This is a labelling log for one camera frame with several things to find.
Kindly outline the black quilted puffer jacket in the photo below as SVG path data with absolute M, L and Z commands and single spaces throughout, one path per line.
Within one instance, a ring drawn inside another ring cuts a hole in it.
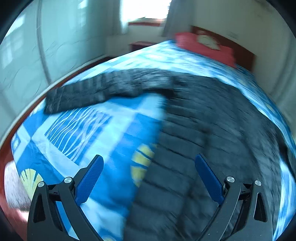
M 287 146 L 278 127 L 235 87 L 214 78 L 161 69 L 113 71 L 51 90 L 45 113 L 153 91 L 169 101 L 154 159 L 126 220 L 124 240 L 200 236 L 217 205 L 194 167 L 197 154 L 240 182 L 260 180 L 276 225 L 280 157 Z

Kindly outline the blue patterned bed cover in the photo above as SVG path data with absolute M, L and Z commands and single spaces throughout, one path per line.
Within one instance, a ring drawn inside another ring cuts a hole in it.
M 275 104 L 246 69 L 235 68 L 165 41 L 129 53 L 74 78 L 66 85 L 103 73 L 161 69 L 209 77 L 238 89 L 280 130 L 287 151 L 280 157 L 281 196 L 276 240 L 295 214 L 295 142 Z M 54 114 L 45 113 L 46 99 L 21 124 L 11 140 L 13 158 L 29 196 L 37 184 L 56 184 L 73 177 L 96 156 L 104 167 L 81 209 L 103 240 L 124 240 L 123 232 L 157 150 L 169 99 L 158 92 L 110 99 Z

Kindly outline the dark wood headboard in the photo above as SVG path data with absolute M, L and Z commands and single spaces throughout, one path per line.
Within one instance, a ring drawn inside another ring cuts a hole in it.
M 234 51 L 236 63 L 239 66 L 245 68 L 246 70 L 253 72 L 256 56 L 252 52 L 237 44 L 236 42 L 233 42 L 232 40 L 223 37 L 222 35 L 219 35 L 217 33 L 211 32 L 209 30 L 197 26 L 191 26 L 191 33 L 197 34 L 202 31 L 205 32 L 207 35 L 214 37 L 221 45 L 232 48 Z

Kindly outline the frosted glass wardrobe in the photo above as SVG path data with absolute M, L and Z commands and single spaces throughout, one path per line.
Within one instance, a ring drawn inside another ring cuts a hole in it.
M 1 43 L 1 93 L 16 104 L 105 55 L 106 1 L 33 1 Z

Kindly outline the white cartoon cushion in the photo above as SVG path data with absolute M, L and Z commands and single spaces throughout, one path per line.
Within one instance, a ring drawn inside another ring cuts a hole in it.
M 197 42 L 213 50 L 220 50 L 219 43 L 211 36 L 200 34 L 197 36 Z

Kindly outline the red pillow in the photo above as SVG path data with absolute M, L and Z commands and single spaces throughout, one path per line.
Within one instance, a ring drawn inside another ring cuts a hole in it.
M 220 50 L 210 49 L 197 42 L 197 36 L 200 34 L 193 34 L 189 32 L 182 32 L 175 34 L 175 41 L 178 47 L 203 55 L 212 60 L 235 68 L 234 51 L 232 48 L 219 44 Z

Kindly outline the dark wood nightstand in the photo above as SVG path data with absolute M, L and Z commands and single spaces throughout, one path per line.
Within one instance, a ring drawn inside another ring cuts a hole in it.
M 155 45 L 156 43 L 154 42 L 148 42 L 148 41 L 137 41 L 130 43 L 130 52 L 134 52 L 152 45 Z

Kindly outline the white left window curtain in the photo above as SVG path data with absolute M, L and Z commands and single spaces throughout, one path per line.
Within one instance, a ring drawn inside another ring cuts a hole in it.
M 128 1 L 113 0 L 109 3 L 109 34 L 124 35 L 128 29 Z

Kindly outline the grey window curtain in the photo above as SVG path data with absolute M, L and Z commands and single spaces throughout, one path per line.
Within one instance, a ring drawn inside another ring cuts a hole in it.
M 194 15 L 194 1 L 172 0 L 162 36 L 173 38 L 176 33 L 189 32 Z

